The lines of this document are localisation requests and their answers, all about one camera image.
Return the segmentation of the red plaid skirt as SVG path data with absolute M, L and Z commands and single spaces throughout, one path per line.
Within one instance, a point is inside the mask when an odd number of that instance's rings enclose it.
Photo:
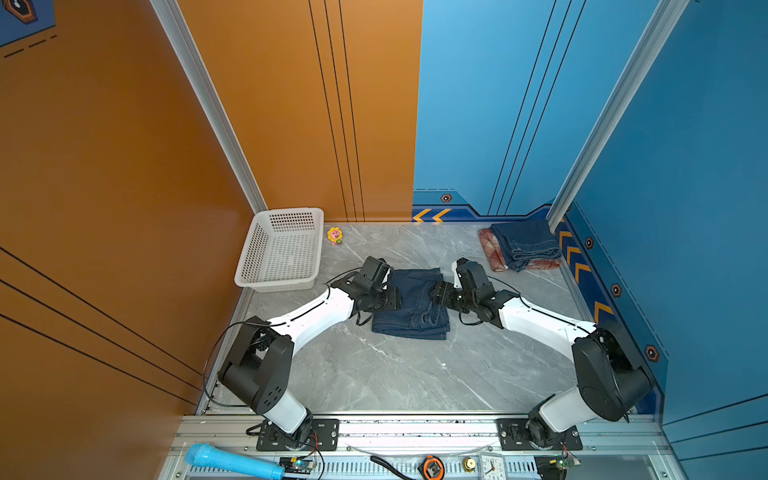
M 494 272 L 551 270 L 558 268 L 561 264 L 562 252 L 557 247 L 540 251 L 515 251 L 510 260 L 507 260 L 505 251 L 489 228 L 480 229 L 478 238 Z

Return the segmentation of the white plastic laundry basket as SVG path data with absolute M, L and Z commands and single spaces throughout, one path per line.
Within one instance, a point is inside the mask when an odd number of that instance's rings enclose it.
M 235 284 L 258 293 L 312 288 L 320 267 L 323 226 L 320 208 L 255 214 L 239 257 Z

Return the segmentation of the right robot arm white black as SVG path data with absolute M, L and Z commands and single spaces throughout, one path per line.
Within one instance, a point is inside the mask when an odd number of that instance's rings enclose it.
M 536 405 L 525 435 L 532 447 L 565 442 L 573 427 L 600 418 L 616 422 L 655 388 L 653 373 L 625 327 L 566 317 L 538 306 L 515 288 L 497 290 L 479 263 L 453 263 L 454 280 L 430 291 L 433 302 L 481 323 L 516 332 L 548 346 L 570 361 L 576 385 Z

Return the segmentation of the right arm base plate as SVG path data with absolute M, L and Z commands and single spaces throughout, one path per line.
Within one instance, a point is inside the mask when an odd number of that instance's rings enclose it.
M 563 448 L 581 451 L 583 443 L 575 426 L 560 433 L 532 433 L 527 418 L 501 418 L 496 420 L 496 429 L 503 451 L 555 451 Z

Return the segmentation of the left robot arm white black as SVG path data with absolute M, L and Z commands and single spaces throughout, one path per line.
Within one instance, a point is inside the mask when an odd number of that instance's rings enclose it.
M 217 372 L 219 382 L 283 434 L 304 442 L 312 414 L 288 389 L 294 355 L 359 313 L 399 309 L 402 294 L 388 285 L 392 273 L 385 260 L 369 257 L 304 306 L 272 320 L 243 322 Z

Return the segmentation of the dark blue denim skirt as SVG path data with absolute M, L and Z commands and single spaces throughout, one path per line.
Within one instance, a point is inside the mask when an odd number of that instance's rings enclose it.
M 533 260 L 558 260 L 561 249 L 546 219 L 526 219 L 490 225 L 507 267 L 525 270 Z

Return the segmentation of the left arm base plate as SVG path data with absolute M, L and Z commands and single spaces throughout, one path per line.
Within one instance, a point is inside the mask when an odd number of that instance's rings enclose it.
M 256 449 L 260 452 L 335 451 L 339 439 L 338 419 L 308 417 L 293 433 L 286 433 L 273 422 L 264 424 L 257 436 Z

